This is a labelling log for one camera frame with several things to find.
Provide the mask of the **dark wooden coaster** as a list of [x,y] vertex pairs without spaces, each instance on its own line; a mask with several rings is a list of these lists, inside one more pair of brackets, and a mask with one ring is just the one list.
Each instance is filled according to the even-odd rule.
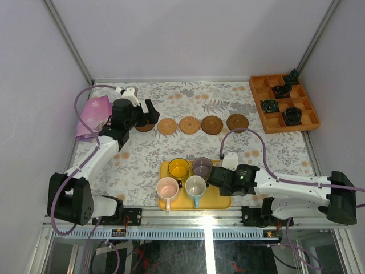
[[148,131],[151,131],[152,129],[154,129],[154,127],[155,127],[155,124],[147,124],[145,126],[135,127],[135,129],[139,132],[148,132]]

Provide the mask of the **brown wooden coaster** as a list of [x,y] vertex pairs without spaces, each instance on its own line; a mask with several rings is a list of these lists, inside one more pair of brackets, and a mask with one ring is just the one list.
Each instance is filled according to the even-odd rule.
[[209,135],[217,135],[223,129],[223,122],[217,116],[206,116],[201,122],[203,132]]
[[230,129],[230,130],[240,128],[241,130],[237,131],[237,133],[242,133],[245,131],[245,130],[243,130],[243,128],[248,128],[249,121],[242,114],[231,114],[227,118],[226,125],[227,125],[228,129]]

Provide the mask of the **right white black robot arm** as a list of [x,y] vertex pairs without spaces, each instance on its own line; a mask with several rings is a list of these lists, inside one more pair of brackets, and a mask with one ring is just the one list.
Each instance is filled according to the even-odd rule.
[[212,167],[206,182],[221,196],[265,195],[261,208],[244,208],[242,221],[256,227],[288,223],[291,218],[326,217],[343,225],[355,225],[356,191],[342,172],[330,176],[301,177],[271,174],[263,168],[239,164],[235,170]]

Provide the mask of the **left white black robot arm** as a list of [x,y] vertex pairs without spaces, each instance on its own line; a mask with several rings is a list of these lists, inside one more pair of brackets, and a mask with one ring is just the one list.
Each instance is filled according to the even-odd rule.
[[112,196],[95,196],[91,181],[126,144],[135,127],[156,124],[160,117],[150,99],[145,100],[147,112],[129,99],[117,99],[112,114],[98,134],[94,146],[84,158],[65,173],[50,177],[47,213],[51,220],[60,219],[73,225],[86,225],[90,219],[119,225],[124,221],[122,200]]

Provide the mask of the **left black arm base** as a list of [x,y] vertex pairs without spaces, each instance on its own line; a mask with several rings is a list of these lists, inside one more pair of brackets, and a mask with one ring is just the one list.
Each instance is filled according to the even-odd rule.
[[112,196],[95,196],[92,224],[100,220],[104,226],[141,226],[142,209],[126,208],[123,201]]

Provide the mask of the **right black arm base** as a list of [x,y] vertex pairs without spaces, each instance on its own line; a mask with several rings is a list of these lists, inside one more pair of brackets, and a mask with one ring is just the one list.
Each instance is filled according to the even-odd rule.
[[294,225],[294,221],[289,221],[288,219],[279,219],[277,217],[274,217],[273,215],[273,201],[275,201],[275,198],[268,197],[264,198],[263,205],[261,208],[252,208],[249,206],[242,206],[241,207],[241,213],[242,213],[242,223],[244,226],[247,227],[259,227],[259,228],[265,228],[267,226],[278,226],[279,224],[282,224],[283,226],[286,226],[289,224],[289,226]]

